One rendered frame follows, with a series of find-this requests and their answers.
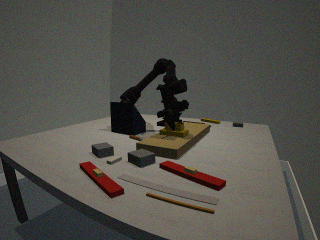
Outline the beige flat block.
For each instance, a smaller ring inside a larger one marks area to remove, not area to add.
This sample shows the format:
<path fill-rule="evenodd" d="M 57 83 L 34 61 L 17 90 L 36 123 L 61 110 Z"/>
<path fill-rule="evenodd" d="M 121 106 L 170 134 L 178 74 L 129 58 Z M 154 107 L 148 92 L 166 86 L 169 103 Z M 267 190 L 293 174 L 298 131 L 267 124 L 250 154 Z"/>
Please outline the beige flat block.
<path fill-rule="evenodd" d="M 114 163 L 116 163 L 116 162 L 119 162 L 119 161 L 121 161 L 122 160 L 122 156 L 115 156 L 115 157 L 113 157 L 113 158 L 110 158 L 110 159 L 108 159 L 107 161 L 106 161 L 106 163 L 107 164 L 110 164 L 110 165 L 112 165 L 112 164 L 114 164 Z"/>

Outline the red flat bar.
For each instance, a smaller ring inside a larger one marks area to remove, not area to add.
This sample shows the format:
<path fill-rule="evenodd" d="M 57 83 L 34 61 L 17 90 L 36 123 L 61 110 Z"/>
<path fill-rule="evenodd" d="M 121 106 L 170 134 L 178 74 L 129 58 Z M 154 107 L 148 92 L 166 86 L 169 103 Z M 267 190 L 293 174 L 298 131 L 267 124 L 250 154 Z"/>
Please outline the red flat bar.
<path fill-rule="evenodd" d="M 211 175 L 199 172 L 195 168 L 189 166 L 185 167 L 169 160 L 160 163 L 159 167 L 163 170 L 171 172 L 182 178 L 186 178 L 187 180 L 191 180 L 192 182 L 196 182 L 197 184 L 203 185 L 205 187 L 214 189 L 216 191 L 220 191 L 226 185 L 226 180 L 213 177 Z"/>
<path fill-rule="evenodd" d="M 90 161 L 80 163 L 79 165 L 81 170 L 110 198 L 125 194 L 124 189 L 120 185 L 110 179 Z"/>

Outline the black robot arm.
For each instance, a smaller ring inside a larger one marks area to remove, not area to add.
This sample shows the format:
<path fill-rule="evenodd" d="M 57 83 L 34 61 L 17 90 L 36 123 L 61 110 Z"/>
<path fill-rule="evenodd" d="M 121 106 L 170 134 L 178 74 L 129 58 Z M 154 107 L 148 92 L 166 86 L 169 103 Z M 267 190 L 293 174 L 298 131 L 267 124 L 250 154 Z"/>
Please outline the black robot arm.
<path fill-rule="evenodd" d="M 127 89 L 121 96 L 120 103 L 135 104 L 138 98 L 141 97 L 143 89 L 153 81 L 158 75 L 164 74 L 163 81 L 165 84 L 159 84 L 156 90 L 160 90 L 162 98 L 177 95 L 188 90 L 187 81 L 183 78 L 178 80 L 176 77 L 176 65 L 171 59 L 159 59 L 154 64 L 153 70 L 136 86 Z M 189 102 L 187 100 L 178 101 L 175 98 L 172 101 L 173 110 L 188 109 Z"/>

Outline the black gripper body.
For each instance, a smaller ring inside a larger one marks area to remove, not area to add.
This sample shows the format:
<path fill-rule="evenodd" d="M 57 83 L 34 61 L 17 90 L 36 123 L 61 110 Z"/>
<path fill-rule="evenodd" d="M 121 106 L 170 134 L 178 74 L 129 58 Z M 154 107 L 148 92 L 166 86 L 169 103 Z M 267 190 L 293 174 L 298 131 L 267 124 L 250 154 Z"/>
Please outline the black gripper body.
<path fill-rule="evenodd" d="M 174 95 L 162 98 L 161 103 L 164 104 L 164 109 L 157 112 L 157 118 L 169 117 L 169 116 L 173 116 L 174 114 L 179 114 L 180 112 L 185 111 L 185 109 L 183 108 L 173 109 L 174 99 L 176 99 Z"/>

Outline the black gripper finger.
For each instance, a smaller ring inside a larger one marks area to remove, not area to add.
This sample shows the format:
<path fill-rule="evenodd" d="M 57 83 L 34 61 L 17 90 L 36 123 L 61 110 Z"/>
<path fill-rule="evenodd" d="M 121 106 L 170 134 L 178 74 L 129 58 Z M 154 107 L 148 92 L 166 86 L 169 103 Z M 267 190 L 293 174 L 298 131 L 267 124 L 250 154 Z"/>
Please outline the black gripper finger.
<path fill-rule="evenodd" d="M 164 119 L 166 121 L 166 123 L 171 127 L 171 129 L 173 131 L 175 131 L 175 118 L 176 114 L 175 115 L 171 115 L 171 116 L 167 116 L 167 117 L 162 117 L 162 119 Z"/>
<path fill-rule="evenodd" d="M 174 117 L 174 122 L 180 122 L 180 115 L 182 114 L 182 112 L 181 113 L 177 113 L 177 114 L 174 114 L 174 115 L 176 115 L 175 117 Z"/>

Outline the thin grey flat strip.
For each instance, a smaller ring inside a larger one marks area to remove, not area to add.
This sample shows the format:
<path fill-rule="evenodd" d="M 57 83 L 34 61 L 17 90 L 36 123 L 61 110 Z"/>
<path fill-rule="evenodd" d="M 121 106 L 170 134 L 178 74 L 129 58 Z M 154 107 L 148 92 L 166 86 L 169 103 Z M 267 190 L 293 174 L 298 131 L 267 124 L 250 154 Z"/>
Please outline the thin grey flat strip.
<path fill-rule="evenodd" d="M 153 182 L 149 182 L 140 178 L 135 178 L 126 174 L 122 174 L 121 176 L 117 177 L 118 179 L 122 179 L 124 181 L 139 185 L 139 186 L 144 186 L 147 187 L 149 189 L 153 189 L 156 191 L 160 191 L 163 193 L 167 193 L 170 195 L 175 195 L 177 197 L 182 197 L 182 198 L 186 198 L 186 199 L 191 199 L 191 200 L 195 200 L 195 201 L 199 201 L 199 202 L 203 202 L 203 203 L 208 203 L 208 204 L 212 204 L 212 205 L 217 205 L 219 198 L 216 197 L 211 197 L 211 196 L 205 196 L 205 195 L 201 195 L 201 194 L 197 194 L 197 193 L 192 193 L 192 192 L 188 192 L 185 190 L 180 190 L 180 189 L 175 189 L 172 187 L 167 187 L 161 184 L 156 184 Z"/>

